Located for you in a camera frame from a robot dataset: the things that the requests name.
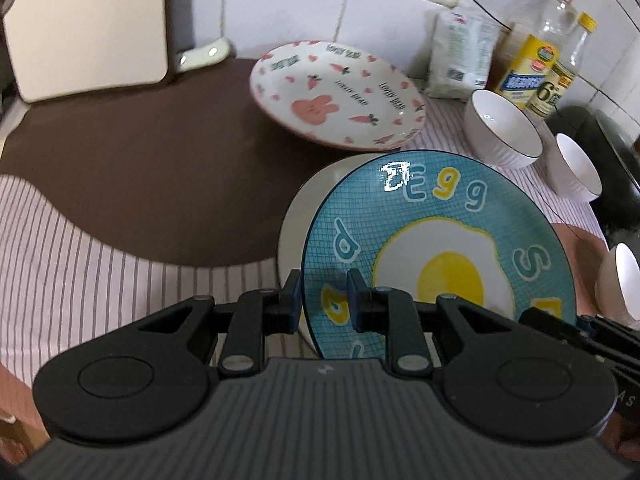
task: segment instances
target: plate with carrot pattern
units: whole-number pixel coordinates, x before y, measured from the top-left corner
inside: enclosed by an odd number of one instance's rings
[[[258,106],[305,139],[355,151],[412,140],[424,102],[395,66],[359,48],[294,41],[264,54],[249,78]]]

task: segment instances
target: tile wall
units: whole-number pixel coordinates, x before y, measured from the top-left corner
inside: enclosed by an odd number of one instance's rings
[[[526,0],[479,0],[500,19]],[[434,11],[469,0],[172,0],[176,50],[224,35],[255,58],[301,38],[355,44],[424,76]],[[640,7],[635,0],[574,0],[598,22],[564,105],[589,104],[640,136]]]

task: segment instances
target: blue plate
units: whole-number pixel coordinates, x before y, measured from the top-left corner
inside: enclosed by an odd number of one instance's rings
[[[449,292],[511,319],[537,306],[575,322],[571,269],[540,209],[497,171],[452,153],[393,153],[354,170],[320,206],[302,261],[306,319],[325,358],[384,354],[382,336],[351,327],[351,268],[419,301]]]

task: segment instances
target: striped tablecloth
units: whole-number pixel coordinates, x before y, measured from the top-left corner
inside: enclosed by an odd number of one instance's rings
[[[463,105],[427,100],[428,122],[407,149],[469,155]],[[537,124],[545,142],[548,128]],[[589,205],[559,199],[545,184],[543,164],[499,170],[544,212],[602,237]],[[125,254],[64,218],[29,182],[0,176],[0,362],[31,385],[39,367],[65,349],[194,294],[217,303],[246,290],[276,286],[275,259],[217,269],[179,267]],[[222,341],[216,352],[220,351]],[[271,356],[315,357],[299,335],[270,336]]]

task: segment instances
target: blue grid pattern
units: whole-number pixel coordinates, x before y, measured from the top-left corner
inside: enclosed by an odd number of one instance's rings
[[[408,202],[402,187],[384,191],[388,177],[381,168],[391,162],[421,164],[427,192],[423,202]],[[450,200],[434,197],[442,168],[454,167],[460,181]],[[466,189],[473,180],[487,184],[486,201],[480,212],[465,209]],[[441,216],[455,219],[469,227],[489,233],[495,241],[498,260],[513,290],[516,319],[530,306],[532,298],[556,297],[562,301],[562,317],[575,322],[575,290],[571,269],[555,231],[537,206],[515,184],[480,162],[453,153],[415,150],[382,156],[364,164],[345,177],[329,194],[316,214],[309,230],[303,254],[302,276],[306,318],[316,345],[325,358],[350,358],[356,341],[364,346],[359,357],[380,357],[384,339],[377,334],[358,334],[351,327],[334,324],[325,314],[320,301],[324,284],[346,290],[346,271],[357,268],[367,285],[372,283],[372,270],[378,252],[401,228],[423,218]],[[334,251],[337,235],[335,219],[341,219],[360,253],[351,263],[338,260]],[[551,258],[551,268],[533,281],[523,280],[513,265],[513,251],[543,246]]]

